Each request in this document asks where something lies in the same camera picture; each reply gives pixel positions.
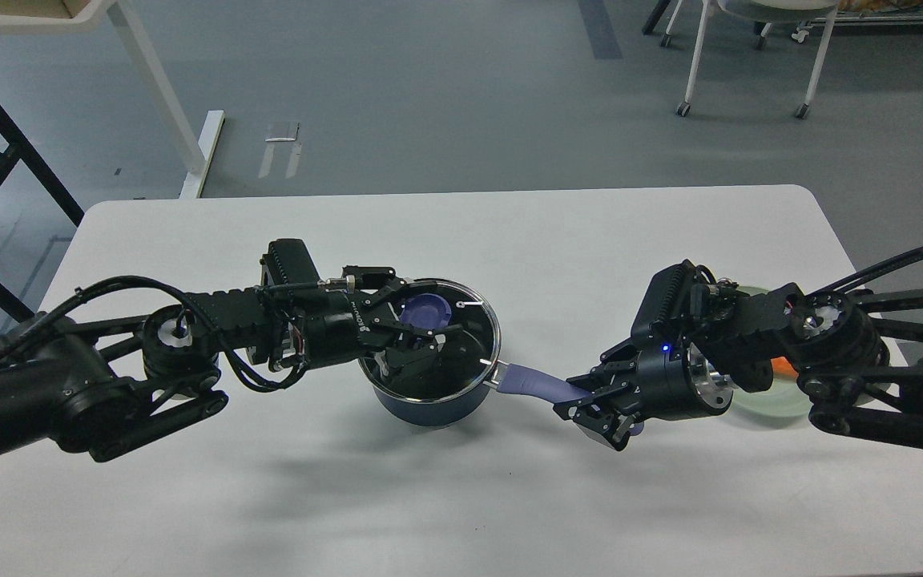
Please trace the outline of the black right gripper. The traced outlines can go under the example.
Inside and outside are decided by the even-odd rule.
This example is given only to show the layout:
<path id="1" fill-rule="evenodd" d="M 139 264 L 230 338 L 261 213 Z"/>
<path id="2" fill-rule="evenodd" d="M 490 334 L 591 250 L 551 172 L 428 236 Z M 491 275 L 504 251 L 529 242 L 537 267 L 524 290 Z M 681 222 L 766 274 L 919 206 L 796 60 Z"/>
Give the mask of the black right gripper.
<path id="1" fill-rule="evenodd" d="M 669 343 L 638 349 L 626 340 L 566 383 L 588 394 L 554 403 L 554 412 L 613 450 L 625 450 L 647 420 L 675 422 L 723 415 L 733 398 L 732 387 L 711 371 L 703 354 Z"/>

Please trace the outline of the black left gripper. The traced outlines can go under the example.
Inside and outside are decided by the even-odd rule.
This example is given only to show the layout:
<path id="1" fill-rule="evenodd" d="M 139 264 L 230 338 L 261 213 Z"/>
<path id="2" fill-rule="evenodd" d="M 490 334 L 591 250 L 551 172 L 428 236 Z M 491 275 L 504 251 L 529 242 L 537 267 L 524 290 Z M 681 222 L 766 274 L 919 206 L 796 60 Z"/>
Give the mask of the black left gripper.
<path id="1" fill-rule="evenodd" d="M 440 328 L 438 281 L 394 272 L 346 272 L 298 286 L 298 357 L 304 369 L 365 357 L 375 377 L 417 377 L 440 368 L 461 324 Z M 396 328 L 415 329 L 397 337 Z"/>

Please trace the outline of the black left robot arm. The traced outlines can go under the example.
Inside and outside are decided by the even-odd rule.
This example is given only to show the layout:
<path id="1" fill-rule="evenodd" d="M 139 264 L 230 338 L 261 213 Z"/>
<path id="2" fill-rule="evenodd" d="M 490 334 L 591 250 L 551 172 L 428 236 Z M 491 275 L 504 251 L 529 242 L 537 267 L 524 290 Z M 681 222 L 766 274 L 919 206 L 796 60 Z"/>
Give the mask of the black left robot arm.
<path id="1" fill-rule="evenodd" d="M 413 305 L 431 279 L 357 266 L 323 279 L 301 240 L 273 240 L 260 266 L 259 285 L 214 293 L 113 276 L 0 336 L 0 456 L 48 438 L 107 462 L 202 422 L 228 403 L 221 357 L 246 388 L 277 392 L 378 354 L 417 375 L 464 329 Z"/>

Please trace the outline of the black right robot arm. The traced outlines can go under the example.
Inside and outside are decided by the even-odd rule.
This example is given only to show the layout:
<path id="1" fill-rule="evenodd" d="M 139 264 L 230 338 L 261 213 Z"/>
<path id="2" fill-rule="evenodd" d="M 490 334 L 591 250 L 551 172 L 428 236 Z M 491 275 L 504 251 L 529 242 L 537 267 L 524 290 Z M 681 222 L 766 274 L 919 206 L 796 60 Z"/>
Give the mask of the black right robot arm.
<path id="1" fill-rule="evenodd" d="M 817 430 L 923 450 L 923 288 L 865 288 L 920 260 L 923 245 L 814 292 L 754 296 L 683 260 L 651 278 L 629 337 L 572 377 L 575 398 L 554 412 L 623 450 L 646 420 L 718 416 L 734 390 L 769 390 L 783 358 Z"/>

